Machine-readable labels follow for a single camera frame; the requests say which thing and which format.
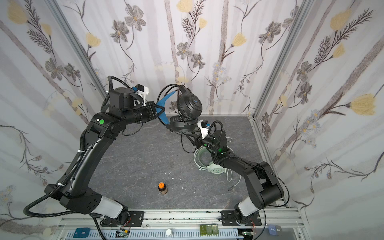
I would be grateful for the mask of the black blue headphones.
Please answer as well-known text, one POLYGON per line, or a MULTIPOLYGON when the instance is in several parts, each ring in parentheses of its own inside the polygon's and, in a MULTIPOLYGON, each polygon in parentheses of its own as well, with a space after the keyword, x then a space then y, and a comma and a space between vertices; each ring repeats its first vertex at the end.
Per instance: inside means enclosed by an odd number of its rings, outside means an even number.
POLYGON ((169 84, 160 91, 155 109, 158 119, 168 130, 176 133, 185 133, 192 132, 197 127, 203 105, 199 98, 187 87, 169 84), (166 101, 173 94, 177 95, 177 114, 167 118, 165 105, 166 101))

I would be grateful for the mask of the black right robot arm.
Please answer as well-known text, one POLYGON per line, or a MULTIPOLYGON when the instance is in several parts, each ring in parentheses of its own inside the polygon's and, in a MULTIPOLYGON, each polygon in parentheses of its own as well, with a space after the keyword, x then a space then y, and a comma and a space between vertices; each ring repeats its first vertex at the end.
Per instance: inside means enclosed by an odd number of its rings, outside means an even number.
POLYGON ((187 138, 195 147, 209 150, 214 164, 232 170, 244 178, 248 196, 235 205, 238 221, 249 219, 254 213, 284 197, 283 187, 271 166, 267 162, 254 163, 237 156, 227 146, 224 134, 205 138, 200 134, 187 134, 187 138))

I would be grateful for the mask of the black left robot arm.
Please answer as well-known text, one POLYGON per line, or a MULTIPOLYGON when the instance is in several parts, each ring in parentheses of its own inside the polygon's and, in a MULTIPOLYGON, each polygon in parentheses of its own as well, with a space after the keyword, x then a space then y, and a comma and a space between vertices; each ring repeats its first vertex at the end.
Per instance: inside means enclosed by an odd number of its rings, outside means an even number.
POLYGON ((112 90, 109 110, 99 112, 91 119, 85 136, 81 138, 84 147, 80 153, 84 156, 79 162, 77 158, 73 159, 60 181, 69 175, 72 167, 76 170, 68 182, 52 195, 53 199, 75 213, 105 216, 112 224, 125 225, 130 221, 125 205, 93 191, 89 182, 104 153, 127 125, 143 124, 157 117, 155 103, 145 102, 148 93, 149 89, 142 85, 112 90))

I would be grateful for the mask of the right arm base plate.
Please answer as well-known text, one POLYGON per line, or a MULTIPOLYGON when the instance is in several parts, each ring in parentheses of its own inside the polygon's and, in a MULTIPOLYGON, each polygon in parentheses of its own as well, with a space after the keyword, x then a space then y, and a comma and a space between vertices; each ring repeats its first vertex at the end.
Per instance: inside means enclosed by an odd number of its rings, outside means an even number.
POLYGON ((224 227, 258 227, 262 225, 259 212, 244 217, 237 210, 223 210, 221 211, 220 220, 224 227))

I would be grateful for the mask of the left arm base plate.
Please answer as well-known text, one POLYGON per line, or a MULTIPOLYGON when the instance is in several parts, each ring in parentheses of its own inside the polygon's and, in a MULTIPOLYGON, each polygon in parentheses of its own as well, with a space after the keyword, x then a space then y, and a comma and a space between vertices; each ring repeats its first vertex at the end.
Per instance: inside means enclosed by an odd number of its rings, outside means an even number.
POLYGON ((144 220, 144 211, 123 211, 116 219, 105 216, 100 224, 102 227, 141 227, 144 220))

